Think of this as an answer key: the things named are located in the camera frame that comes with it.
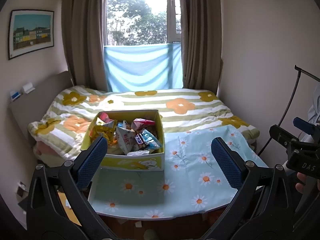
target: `storage box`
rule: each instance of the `storage box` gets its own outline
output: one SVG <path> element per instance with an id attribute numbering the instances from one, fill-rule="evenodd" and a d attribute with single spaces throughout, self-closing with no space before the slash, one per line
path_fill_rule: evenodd
<path id="1" fill-rule="evenodd" d="M 127 111 L 104 111 L 109 115 L 110 119 L 116 119 L 118 122 L 126 120 L 128 123 L 136 118 L 144 118 L 156 122 L 156 131 L 158 140 L 162 143 L 162 147 L 155 150 L 149 155 L 142 156 L 127 156 L 127 155 L 112 155 L 106 154 L 101 162 L 101 167 L 111 170 L 121 171 L 163 171 L 164 170 L 164 132 L 159 111 L 151 110 L 127 110 Z M 95 126 L 97 114 L 93 119 L 84 136 L 81 150 L 86 150 L 91 144 L 90 132 Z"/>

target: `tree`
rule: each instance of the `tree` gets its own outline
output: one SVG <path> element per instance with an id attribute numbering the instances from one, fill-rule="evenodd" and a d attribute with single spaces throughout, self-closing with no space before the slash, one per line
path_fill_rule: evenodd
<path id="1" fill-rule="evenodd" d="M 166 12 L 153 14 L 145 0 L 108 0 L 109 45 L 167 42 Z"/>

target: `brown curtain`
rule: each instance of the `brown curtain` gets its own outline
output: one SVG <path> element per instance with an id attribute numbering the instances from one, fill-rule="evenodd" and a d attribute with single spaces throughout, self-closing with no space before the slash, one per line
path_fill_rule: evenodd
<path id="1" fill-rule="evenodd" d="M 180 0 L 184 87 L 217 93 L 221 70 L 220 0 Z"/>
<path id="2" fill-rule="evenodd" d="M 62 0 L 62 38 L 74 84 L 107 91 L 106 0 Z"/>

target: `silver bolt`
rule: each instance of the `silver bolt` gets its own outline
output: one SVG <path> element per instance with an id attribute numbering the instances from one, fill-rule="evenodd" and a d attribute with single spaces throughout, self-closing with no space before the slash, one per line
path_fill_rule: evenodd
<path id="1" fill-rule="evenodd" d="M 248 166 L 248 167 L 253 167 L 254 166 L 254 162 L 252 162 L 252 161 L 247 161 L 246 162 L 246 165 Z"/>
<path id="2" fill-rule="evenodd" d="M 43 167 L 43 164 L 38 164 L 38 165 L 36 166 L 36 170 L 41 170 L 42 167 Z"/>
<path id="3" fill-rule="evenodd" d="M 280 165 L 280 164 L 277 164 L 276 168 L 277 168 L 277 170 L 279 170 L 279 171 L 282 171 L 282 170 L 283 170 L 283 166 Z"/>
<path id="4" fill-rule="evenodd" d="M 65 165 L 66 167 L 69 167 L 73 164 L 73 161 L 72 160 L 67 160 L 65 161 L 65 163 L 63 165 Z"/>

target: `framed picture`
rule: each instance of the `framed picture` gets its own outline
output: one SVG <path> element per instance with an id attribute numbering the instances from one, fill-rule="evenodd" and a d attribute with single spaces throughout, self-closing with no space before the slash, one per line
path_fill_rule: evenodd
<path id="1" fill-rule="evenodd" d="M 13 10 L 8 35 L 9 59 L 54 46 L 53 11 Z"/>

